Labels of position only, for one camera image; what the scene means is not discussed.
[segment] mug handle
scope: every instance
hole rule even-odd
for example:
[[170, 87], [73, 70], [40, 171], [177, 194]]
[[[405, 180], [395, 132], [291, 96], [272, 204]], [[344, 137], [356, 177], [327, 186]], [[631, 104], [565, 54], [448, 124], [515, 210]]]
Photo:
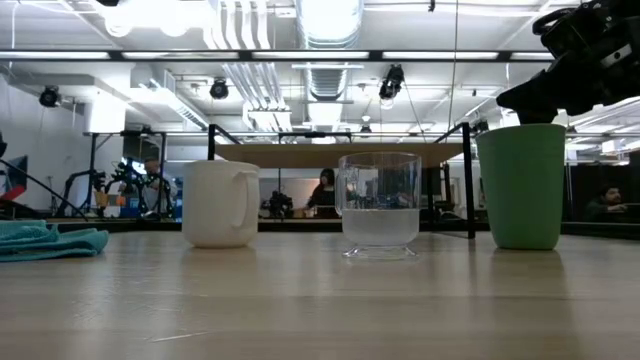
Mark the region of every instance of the mug handle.
[[246, 184], [247, 191], [247, 203], [244, 206], [244, 215], [242, 216], [242, 221], [233, 221], [231, 226], [236, 229], [243, 228], [247, 226], [247, 224], [251, 221], [251, 217], [255, 216], [257, 218], [259, 211], [259, 202], [260, 202], [260, 194], [258, 193], [257, 186], [251, 186], [251, 182], [258, 181], [258, 174], [253, 171], [240, 171], [233, 177], [233, 182], [236, 182], [237, 179], [243, 178]]

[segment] spotlight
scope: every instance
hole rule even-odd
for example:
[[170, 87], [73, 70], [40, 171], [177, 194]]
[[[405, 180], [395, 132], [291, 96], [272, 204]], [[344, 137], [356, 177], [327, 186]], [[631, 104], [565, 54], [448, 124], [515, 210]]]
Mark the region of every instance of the spotlight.
[[100, 5], [102, 6], [109, 6], [109, 7], [118, 6], [118, 3], [120, 2], [120, 0], [96, 0], [96, 1], [99, 2]]
[[60, 94], [58, 94], [57, 86], [46, 86], [42, 94], [40, 94], [40, 105], [44, 107], [57, 107], [58, 100], [60, 100]]
[[213, 86], [209, 91], [211, 97], [216, 100], [223, 100], [229, 96], [229, 87], [227, 87], [227, 79], [217, 78], [213, 81]]
[[380, 101], [387, 108], [390, 109], [393, 106], [393, 99], [402, 90], [402, 83], [404, 82], [404, 71], [402, 66], [391, 65], [387, 76], [382, 81], [380, 87]]

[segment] clear plastic cup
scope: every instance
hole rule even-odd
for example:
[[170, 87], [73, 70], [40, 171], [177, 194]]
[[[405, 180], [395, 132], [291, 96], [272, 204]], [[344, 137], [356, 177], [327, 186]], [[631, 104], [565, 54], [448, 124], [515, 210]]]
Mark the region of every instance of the clear plastic cup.
[[409, 153], [344, 156], [336, 179], [336, 210], [355, 243], [347, 257], [403, 259], [420, 228], [422, 161]]

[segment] shelf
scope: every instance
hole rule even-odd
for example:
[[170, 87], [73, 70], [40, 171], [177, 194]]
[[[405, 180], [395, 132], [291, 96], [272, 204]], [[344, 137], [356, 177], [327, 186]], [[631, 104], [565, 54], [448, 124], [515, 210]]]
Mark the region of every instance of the shelf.
[[229, 161], [265, 169], [335, 168], [346, 155], [363, 152], [407, 152], [422, 157], [422, 167], [438, 167], [462, 153], [462, 144], [340, 144], [340, 145], [216, 145], [216, 154]]

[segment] person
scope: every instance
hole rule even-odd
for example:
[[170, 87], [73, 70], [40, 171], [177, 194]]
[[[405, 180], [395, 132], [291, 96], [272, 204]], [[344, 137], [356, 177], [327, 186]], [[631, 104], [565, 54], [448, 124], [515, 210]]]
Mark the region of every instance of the person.
[[318, 207], [316, 217], [319, 218], [337, 218], [336, 212], [336, 194], [333, 188], [336, 181], [336, 175], [333, 169], [324, 169], [320, 173], [320, 184], [316, 186], [311, 194], [306, 209]]
[[[144, 170], [147, 172], [147, 176], [160, 175], [160, 161], [158, 160], [158, 158], [152, 157], [145, 159]], [[178, 188], [171, 179], [167, 179], [165, 177], [164, 181], [166, 184], [169, 184], [169, 187], [171, 189], [169, 201], [173, 202], [173, 199], [175, 199], [176, 195], [178, 194]], [[144, 190], [142, 190], [142, 196], [144, 197], [144, 201], [149, 207], [149, 211], [158, 211], [158, 208], [156, 206], [158, 203], [159, 187], [160, 179], [156, 179], [151, 184], [146, 186]], [[162, 206], [160, 207], [162, 209], [162, 212], [167, 211], [168, 203], [165, 195], [166, 194], [164, 193], [162, 194]]]
[[611, 221], [612, 215], [626, 211], [627, 207], [622, 204], [620, 189], [613, 185], [607, 185], [587, 205], [585, 220], [590, 222]]

